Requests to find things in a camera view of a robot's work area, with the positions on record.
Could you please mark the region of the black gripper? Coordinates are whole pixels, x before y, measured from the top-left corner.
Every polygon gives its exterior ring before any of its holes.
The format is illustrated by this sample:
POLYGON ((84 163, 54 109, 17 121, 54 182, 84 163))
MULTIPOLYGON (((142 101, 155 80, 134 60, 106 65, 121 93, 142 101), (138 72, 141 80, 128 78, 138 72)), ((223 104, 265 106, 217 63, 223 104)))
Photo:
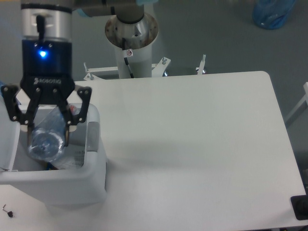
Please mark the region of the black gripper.
POLYGON ((57 105, 64 118, 64 146, 69 145, 70 127, 84 123, 87 118, 92 89, 77 87, 82 100, 78 114, 73 115, 67 98, 75 89, 72 78, 72 44, 51 40, 22 40, 23 77, 21 89, 30 98, 27 111, 23 113, 17 103, 19 88, 3 85, 1 92, 9 119, 27 128, 27 145, 32 143, 34 119, 39 104, 57 105))

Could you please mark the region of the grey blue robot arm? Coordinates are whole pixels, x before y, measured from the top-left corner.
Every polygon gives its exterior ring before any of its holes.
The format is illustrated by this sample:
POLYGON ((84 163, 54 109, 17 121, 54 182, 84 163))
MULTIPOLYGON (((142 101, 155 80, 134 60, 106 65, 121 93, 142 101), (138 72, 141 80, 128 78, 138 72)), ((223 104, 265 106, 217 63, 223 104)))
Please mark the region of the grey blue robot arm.
POLYGON ((40 105, 56 105, 64 117, 64 142, 72 126, 86 120, 91 89, 72 77, 72 13, 110 16, 105 35, 114 46, 120 78, 152 76, 152 44, 156 20, 145 0, 23 0, 23 77, 19 86, 1 92, 11 121, 24 125, 31 137, 40 105))

